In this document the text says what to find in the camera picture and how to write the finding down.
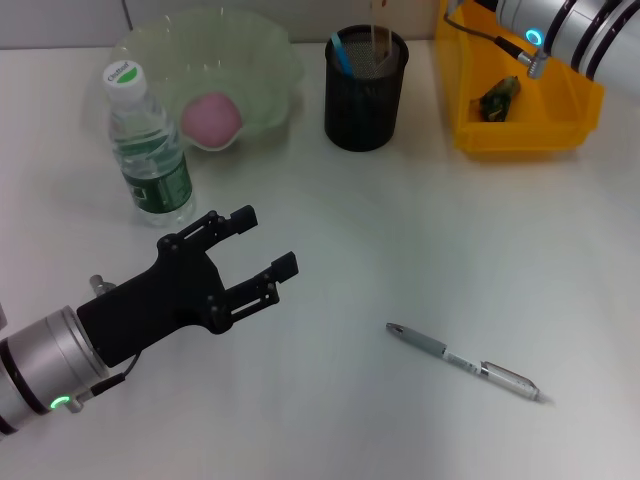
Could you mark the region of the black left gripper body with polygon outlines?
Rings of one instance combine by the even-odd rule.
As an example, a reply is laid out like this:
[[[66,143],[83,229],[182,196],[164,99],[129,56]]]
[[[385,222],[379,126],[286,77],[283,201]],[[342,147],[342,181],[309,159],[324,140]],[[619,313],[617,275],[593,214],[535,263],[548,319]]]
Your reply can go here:
[[[212,233],[168,235],[145,272],[77,309],[98,356],[109,367],[129,359],[187,326],[214,334],[230,328],[223,313],[224,287],[206,251]]]

